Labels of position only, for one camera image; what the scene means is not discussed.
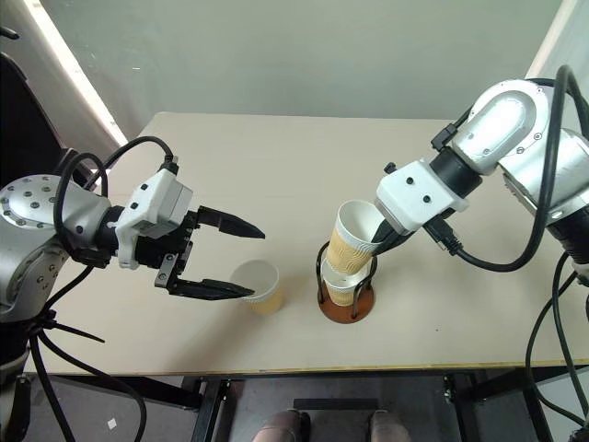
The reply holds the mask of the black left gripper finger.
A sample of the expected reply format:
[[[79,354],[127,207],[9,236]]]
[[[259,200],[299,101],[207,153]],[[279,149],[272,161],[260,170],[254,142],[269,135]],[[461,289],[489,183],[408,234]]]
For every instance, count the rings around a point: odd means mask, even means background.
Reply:
[[[172,294],[200,300],[216,301],[253,296],[254,290],[228,282],[203,279],[200,282],[177,280],[172,284]]]
[[[266,238],[256,226],[242,218],[210,207],[200,206],[197,210],[199,224],[215,227],[220,232],[240,238]]]

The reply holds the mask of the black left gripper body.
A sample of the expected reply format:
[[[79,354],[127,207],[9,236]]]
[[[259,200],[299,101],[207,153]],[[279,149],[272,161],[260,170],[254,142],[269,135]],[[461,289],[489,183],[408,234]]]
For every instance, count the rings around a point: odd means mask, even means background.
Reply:
[[[171,295],[195,295],[197,283],[180,279],[191,254],[191,235],[197,228],[197,213],[188,211],[180,226],[160,238],[140,236],[135,259],[140,265],[156,269],[154,286]]]

